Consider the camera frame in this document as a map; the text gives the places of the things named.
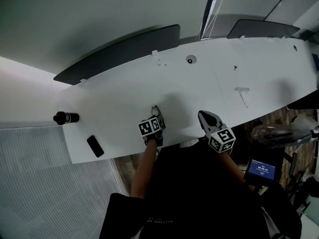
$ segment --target digital display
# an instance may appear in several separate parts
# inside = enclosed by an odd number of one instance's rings
[[[275,178],[275,166],[252,160],[248,172],[273,180]]]

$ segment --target black cylinder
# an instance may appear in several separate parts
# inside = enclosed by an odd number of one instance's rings
[[[57,112],[57,114],[53,117],[53,120],[58,123],[58,125],[64,125],[68,123],[76,123],[80,119],[80,116],[75,113],[65,113],[65,112]]]

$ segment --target white table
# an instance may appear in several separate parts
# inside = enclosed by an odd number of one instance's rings
[[[197,57],[196,64],[186,62],[189,54]],[[60,108],[80,115],[78,123],[63,126],[72,162],[80,163],[143,152],[137,123],[151,116],[152,105],[163,113],[164,146],[169,146],[204,136],[199,110],[236,126],[298,100],[316,86],[315,65],[303,41],[215,39],[105,71],[64,90]],[[251,89],[249,108],[236,87]],[[100,158],[87,144],[91,135],[104,150]]]

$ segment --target black smartphone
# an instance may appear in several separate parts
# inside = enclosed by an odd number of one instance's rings
[[[104,154],[104,151],[102,150],[101,146],[99,145],[98,141],[94,137],[94,135],[90,136],[87,139],[88,144],[90,145],[91,149],[93,150],[96,157],[100,157]]]

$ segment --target plastic bag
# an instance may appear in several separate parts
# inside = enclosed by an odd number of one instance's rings
[[[267,148],[279,148],[317,141],[319,123],[299,115],[290,125],[259,125],[253,128],[251,137]]]

